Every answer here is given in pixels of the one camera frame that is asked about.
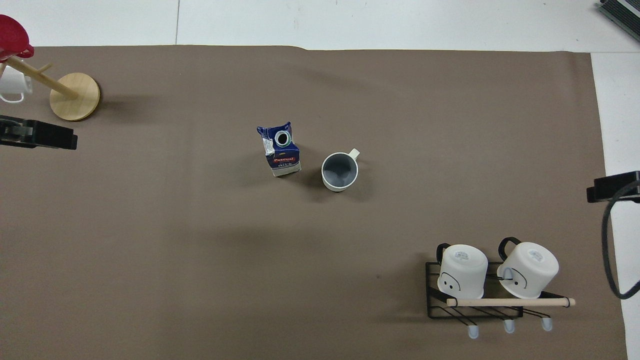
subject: milk carton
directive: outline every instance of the milk carton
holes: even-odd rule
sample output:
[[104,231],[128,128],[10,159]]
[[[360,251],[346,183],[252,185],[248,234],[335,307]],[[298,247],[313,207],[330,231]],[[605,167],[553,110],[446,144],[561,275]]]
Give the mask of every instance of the milk carton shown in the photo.
[[300,149],[293,143],[291,123],[276,127],[258,127],[262,137],[264,155],[273,176],[282,176],[302,170]]

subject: pascual logo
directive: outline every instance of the pascual logo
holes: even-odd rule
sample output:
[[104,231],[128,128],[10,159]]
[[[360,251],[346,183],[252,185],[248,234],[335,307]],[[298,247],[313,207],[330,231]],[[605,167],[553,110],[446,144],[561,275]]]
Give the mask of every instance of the pascual logo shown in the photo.
[[284,163],[286,161],[295,161],[296,158],[273,159],[274,163]]

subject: wooden mug stand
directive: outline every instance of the wooden mug stand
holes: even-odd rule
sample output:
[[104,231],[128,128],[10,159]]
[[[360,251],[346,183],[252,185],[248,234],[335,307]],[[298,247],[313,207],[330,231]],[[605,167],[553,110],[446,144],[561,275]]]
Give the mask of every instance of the wooden mug stand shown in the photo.
[[[82,120],[91,115],[100,102],[100,88],[87,74],[75,72],[56,81],[43,74],[51,64],[36,69],[15,56],[9,57],[5,64],[50,88],[49,105],[51,110],[62,119]],[[4,67],[0,67],[0,76],[3,70]]]

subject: white mug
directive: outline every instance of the white mug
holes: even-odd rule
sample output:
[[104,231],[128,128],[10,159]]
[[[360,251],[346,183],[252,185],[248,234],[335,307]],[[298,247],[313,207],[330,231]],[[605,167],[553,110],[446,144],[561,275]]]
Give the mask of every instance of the white mug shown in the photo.
[[457,299],[480,299],[489,261],[470,245],[441,243],[436,251],[440,264],[438,289]]
[[358,178],[358,163],[356,159],[360,151],[334,152],[322,163],[322,182],[327,189],[341,192],[351,186]]
[[[30,77],[10,66],[4,68],[4,72],[0,76],[0,99],[9,103],[17,103],[24,100],[25,94],[31,93],[33,93],[33,88]],[[20,100],[5,99],[4,94],[20,94]]]
[[[508,242],[516,244],[509,257],[504,253]],[[498,254],[504,261],[498,266],[500,284],[508,292],[521,299],[537,299],[540,293],[560,269],[558,260],[541,245],[505,238],[498,246]]]

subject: electronic device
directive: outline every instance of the electronic device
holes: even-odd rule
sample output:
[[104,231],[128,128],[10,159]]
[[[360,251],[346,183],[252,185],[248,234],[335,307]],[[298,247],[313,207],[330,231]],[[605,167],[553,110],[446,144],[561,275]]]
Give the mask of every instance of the electronic device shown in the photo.
[[640,281],[631,287],[626,293],[621,293],[618,285],[613,279],[611,272],[611,263],[609,261],[609,217],[611,209],[616,202],[621,200],[629,200],[640,203],[640,171],[625,172],[624,174],[599,177],[593,181],[591,188],[587,188],[587,201],[600,202],[608,201],[607,207],[602,215],[602,227],[600,228],[600,237],[602,239],[602,261],[604,263],[604,272],[607,276],[609,288],[618,299],[626,300],[634,296],[640,291]]
[[0,145],[75,150],[78,137],[68,127],[0,115]]
[[640,41],[640,0],[600,0],[600,2],[602,5],[598,7],[598,11]]

